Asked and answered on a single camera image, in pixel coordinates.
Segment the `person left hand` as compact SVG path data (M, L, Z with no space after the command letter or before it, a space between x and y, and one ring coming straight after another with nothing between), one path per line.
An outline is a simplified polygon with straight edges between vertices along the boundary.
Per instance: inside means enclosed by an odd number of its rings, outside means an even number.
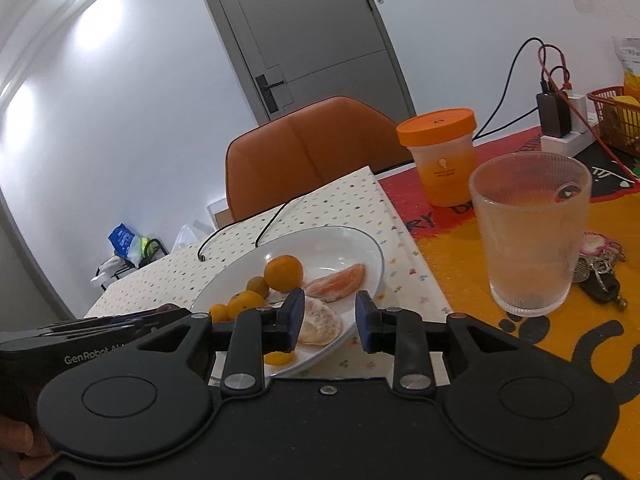
M17 463L22 477L35 474L50 463L54 453L40 428L32 429L26 422L17 422L6 416L1 416L0 425L2 450L23 455Z

